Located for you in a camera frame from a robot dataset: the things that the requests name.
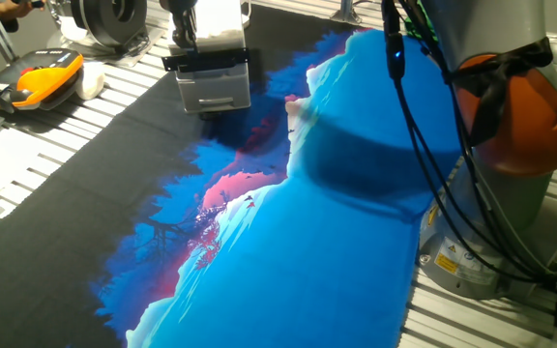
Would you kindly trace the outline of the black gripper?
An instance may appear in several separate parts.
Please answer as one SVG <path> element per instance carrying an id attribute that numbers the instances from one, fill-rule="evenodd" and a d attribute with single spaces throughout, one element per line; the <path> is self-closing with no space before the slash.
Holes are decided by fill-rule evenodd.
<path id="1" fill-rule="evenodd" d="M 196 3 L 197 0 L 160 0 L 161 7 L 172 13 L 173 30 L 171 37 L 174 44 L 183 48 L 186 39 L 188 49 L 193 51 L 197 50 L 196 19 L 193 9 Z"/>

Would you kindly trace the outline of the person's hand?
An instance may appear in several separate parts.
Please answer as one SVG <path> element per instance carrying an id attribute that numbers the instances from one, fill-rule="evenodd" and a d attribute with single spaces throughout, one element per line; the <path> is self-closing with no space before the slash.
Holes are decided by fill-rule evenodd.
<path id="1" fill-rule="evenodd" d="M 0 1 L 0 19 L 2 21 L 11 21 L 22 18 L 36 9 L 42 11 L 44 9 L 44 1 Z"/>

